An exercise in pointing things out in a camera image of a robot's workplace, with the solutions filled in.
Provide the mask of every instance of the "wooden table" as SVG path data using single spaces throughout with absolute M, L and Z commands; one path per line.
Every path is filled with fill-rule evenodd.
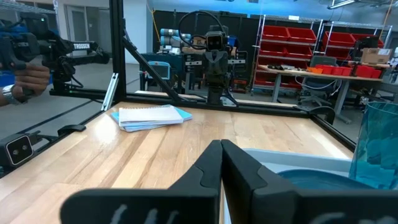
M 269 69 L 267 65 L 259 65 L 265 72 L 275 73 L 277 74 L 275 84 L 274 84 L 274 91 L 272 93 L 272 102 L 277 102 L 279 88 L 280 88 L 280 81 L 282 79 L 282 75 L 288 75 L 293 77 L 311 77 L 311 78 L 324 78 L 330 80 L 341 80 L 341 88 L 337 97 L 336 105 L 335 105 L 335 113 L 336 117 L 342 119 L 346 124 L 350 124 L 351 120 L 345 118 L 341 115 L 341 109 L 344 104 L 344 100 L 347 96 L 347 92 L 349 90 L 349 83 L 350 81 L 367 81 L 367 82 L 381 82 L 382 79 L 379 78 L 363 78 L 363 77 L 345 77 L 339 75 L 326 75 L 326 74 L 317 74 L 312 72 L 306 71 L 295 71 L 295 70 L 276 70 L 276 69 Z
M 193 120 L 127 133 L 110 114 L 0 179 L 0 223 L 60 223 L 63 201 L 87 188 L 166 189 L 195 162 L 214 139 L 241 148 L 301 152 L 351 158 L 352 152 L 310 119 L 183 108 Z

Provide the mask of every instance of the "white door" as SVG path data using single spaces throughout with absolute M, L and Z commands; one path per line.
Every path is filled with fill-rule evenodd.
M 67 6 L 66 13 L 68 18 L 68 37 L 70 41 L 87 41 L 88 28 L 86 21 L 86 11 L 84 7 Z M 73 56 L 86 55 L 86 51 L 76 51 Z

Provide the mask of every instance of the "black wall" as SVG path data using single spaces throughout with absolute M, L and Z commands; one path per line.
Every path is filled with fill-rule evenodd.
M 228 12 L 211 13 L 215 15 L 224 26 L 229 28 L 229 35 L 238 37 L 241 43 L 239 50 L 248 52 L 248 70 L 245 76 L 249 78 L 253 63 L 253 45 L 256 43 L 259 18 L 247 18 L 245 14 L 233 14 Z M 178 23 L 185 14 L 186 12 L 155 11 L 154 17 L 158 32 L 160 33 L 161 29 L 178 29 Z M 181 32 L 183 34 L 205 35 L 211 25 L 216 25 L 216 21 L 210 16 L 193 14 L 184 20 L 181 26 Z M 157 38 L 155 26 L 153 40 L 153 52 L 157 52 L 160 48 L 160 42 Z

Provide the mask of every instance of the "black clamp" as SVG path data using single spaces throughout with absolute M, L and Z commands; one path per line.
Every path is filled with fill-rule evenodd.
M 58 130 L 58 135 L 61 136 L 64 134 L 70 134 L 75 131 L 82 132 L 85 129 L 86 129 L 86 126 L 80 125 L 80 124 L 66 125 Z

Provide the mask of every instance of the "cardboard box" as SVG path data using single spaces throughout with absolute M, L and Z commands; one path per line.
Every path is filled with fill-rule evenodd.
M 387 63 L 390 59 L 392 49 L 363 49 L 361 63 Z

